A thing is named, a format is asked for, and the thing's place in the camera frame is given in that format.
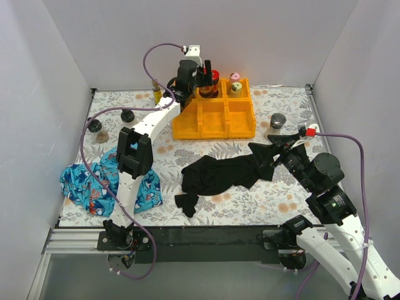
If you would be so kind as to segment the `pink-lid spice shaker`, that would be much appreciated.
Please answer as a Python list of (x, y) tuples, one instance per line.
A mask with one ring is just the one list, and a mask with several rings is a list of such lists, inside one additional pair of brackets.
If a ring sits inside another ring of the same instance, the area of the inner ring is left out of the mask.
[(239, 73), (237, 73), (237, 72), (233, 72), (233, 73), (231, 73), (230, 75), (229, 75), (229, 82), (231, 83), (231, 84), (233, 84), (233, 83), (236, 83), (236, 82), (239, 82), (240, 81), (240, 74)]

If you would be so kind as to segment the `red-lid sauce jar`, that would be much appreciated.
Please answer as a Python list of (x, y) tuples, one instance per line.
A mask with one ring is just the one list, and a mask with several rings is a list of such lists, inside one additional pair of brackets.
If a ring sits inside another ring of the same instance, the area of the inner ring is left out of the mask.
[(202, 98), (218, 97), (219, 72), (215, 69), (212, 69), (211, 74), (212, 74), (212, 86), (204, 86), (199, 88), (199, 95)]

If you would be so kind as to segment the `small yellow-label sauce bottle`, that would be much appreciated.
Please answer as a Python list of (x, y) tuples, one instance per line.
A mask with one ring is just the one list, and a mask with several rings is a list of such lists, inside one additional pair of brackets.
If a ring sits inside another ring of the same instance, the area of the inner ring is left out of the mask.
[(160, 85), (155, 80), (152, 80), (152, 91), (155, 105), (158, 105), (163, 96), (163, 93), (161, 91)]

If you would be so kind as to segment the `yellow-lid spice shaker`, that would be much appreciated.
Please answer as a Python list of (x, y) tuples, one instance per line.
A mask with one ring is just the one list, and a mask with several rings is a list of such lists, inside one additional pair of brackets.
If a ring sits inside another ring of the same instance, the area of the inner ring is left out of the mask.
[(240, 82), (233, 82), (229, 91), (230, 98), (240, 98), (243, 85)]

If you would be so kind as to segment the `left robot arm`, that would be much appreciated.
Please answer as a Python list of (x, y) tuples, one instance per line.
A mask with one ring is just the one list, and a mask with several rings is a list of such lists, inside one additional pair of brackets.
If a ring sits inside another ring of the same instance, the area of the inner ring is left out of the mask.
[(183, 59), (179, 62), (176, 78), (154, 111), (135, 126), (120, 130), (116, 151), (119, 171), (117, 199), (110, 220), (103, 222), (107, 239), (113, 246), (125, 250), (132, 245), (133, 235), (129, 226), (133, 223), (141, 181), (153, 165), (152, 142), (190, 104), (197, 88), (212, 88), (213, 85), (210, 60), (200, 65), (191, 59)]

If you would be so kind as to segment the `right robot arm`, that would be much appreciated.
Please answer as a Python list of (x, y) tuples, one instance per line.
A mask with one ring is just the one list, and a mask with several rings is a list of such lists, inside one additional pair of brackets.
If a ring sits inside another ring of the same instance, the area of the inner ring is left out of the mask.
[(284, 244), (311, 254), (350, 299), (399, 299), (399, 278), (374, 247), (369, 221), (360, 220), (339, 186), (344, 173), (338, 158), (328, 152), (308, 158), (304, 145), (315, 136), (320, 132), (308, 128), (290, 136), (272, 135), (268, 145), (249, 143), (259, 168), (272, 171), (283, 165), (310, 193), (306, 199), (310, 211), (341, 250), (337, 251), (302, 215), (282, 225)]

